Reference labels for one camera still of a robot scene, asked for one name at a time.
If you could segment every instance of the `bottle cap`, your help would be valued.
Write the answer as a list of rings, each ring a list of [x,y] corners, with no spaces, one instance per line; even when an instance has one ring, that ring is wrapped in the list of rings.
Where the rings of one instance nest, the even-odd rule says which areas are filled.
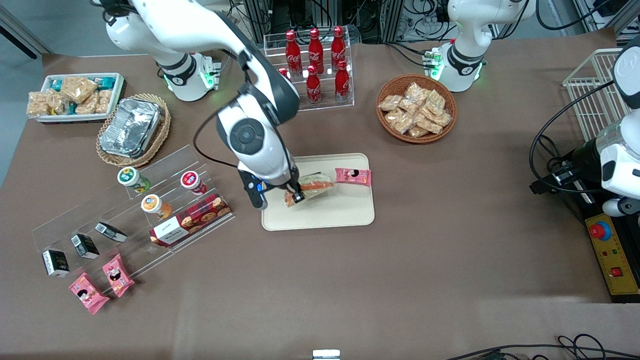
[[[162,200],[158,195],[147,195],[142,199],[140,207],[147,213],[155,213],[162,206]]]
[[[180,178],[180,184],[188,190],[195,189],[200,185],[200,176],[195,171],[187,171]]]
[[[118,182],[124,186],[131,186],[140,179],[140,172],[132,167],[125,167],[118,172]]]

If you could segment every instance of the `red button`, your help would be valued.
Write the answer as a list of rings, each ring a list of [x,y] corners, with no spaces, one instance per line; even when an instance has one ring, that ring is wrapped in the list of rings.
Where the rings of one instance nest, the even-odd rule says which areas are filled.
[[[602,239],[607,233],[604,226],[600,224],[593,224],[589,228],[589,233],[596,239]]]

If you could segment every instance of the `emergency stop button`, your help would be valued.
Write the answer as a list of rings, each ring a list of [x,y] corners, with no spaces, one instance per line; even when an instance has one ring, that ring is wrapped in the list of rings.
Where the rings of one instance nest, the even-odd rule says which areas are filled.
[[[606,222],[598,221],[589,227],[589,234],[596,239],[607,241],[611,238],[611,228]]]

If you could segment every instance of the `wicker basket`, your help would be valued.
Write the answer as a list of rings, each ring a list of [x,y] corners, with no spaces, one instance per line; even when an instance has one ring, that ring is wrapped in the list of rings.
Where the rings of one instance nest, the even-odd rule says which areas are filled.
[[[420,87],[428,89],[428,90],[437,90],[442,97],[444,97],[445,109],[451,115],[451,122],[449,125],[445,126],[440,134],[427,134],[421,136],[419,138],[412,138],[408,135],[403,135],[393,130],[391,126],[387,123],[385,119],[385,112],[380,110],[378,104],[382,102],[389,95],[401,95],[404,96],[404,92],[409,87],[409,84],[415,82],[420,85]],[[396,78],[393,78],[380,89],[380,93],[378,94],[378,101],[376,102],[376,113],[378,114],[378,120],[380,120],[380,124],[387,129],[387,131],[400,140],[404,140],[406,142],[412,143],[428,143],[436,141],[437,139],[445,136],[451,129],[453,125],[456,124],[456,120],[458,118],[458,107],[456,106],[456,100],[453,97],[453,94],[447,89],[443,84],[431,79],[426,75],[419,74],[405,74],[400,75]]]
[[[116,111],[118,111],[118,107],[116,106],[115,110],[113,110],[113,112],[109,114],[109,117],[104,122],[104,125],[102,125],[102,128],[98,133],[98,139],[96,139],[95,141],[95,149],[98,152],[100,159],[104,160],[108,164],[112,164],[117,167],[140,167],[148,163],[156,155],[156,153],[160,149],[160,146],[162,145],[166,137],[169,135],[169,126],[171,125],[171,115],[169,114],[169,109],[167,109],[166,103],[164,102],[164,100],[152,94],[136,94],[131,97],[133,99],[155,102],[156,104],[160,105],[160,107],[162,107],[162,109],[164,110],[164,118],[160,119],[160,122],[158,123],[156,128],[156,131],[153,134],[153,137],[151,138],[149,148],[147,149],[147,151],[144,153],[143,156],[137,159],[131,159],[131,158],[125,158],[124,156],[108,154],[104,152],[102,148],[100,148],[100,135],[102,135],[104,131],[107,129],[107,127],[111,123],[111,120],[113,120],[113,115],[116,113]]]

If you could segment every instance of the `red cookie box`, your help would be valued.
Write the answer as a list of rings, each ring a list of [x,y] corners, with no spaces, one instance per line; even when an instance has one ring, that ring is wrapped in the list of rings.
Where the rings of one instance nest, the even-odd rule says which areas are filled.
[[[154,227],[149,231],[149,235],[153,243],[170,247],[189,238],[230,212],[229,205],[215,193]]]

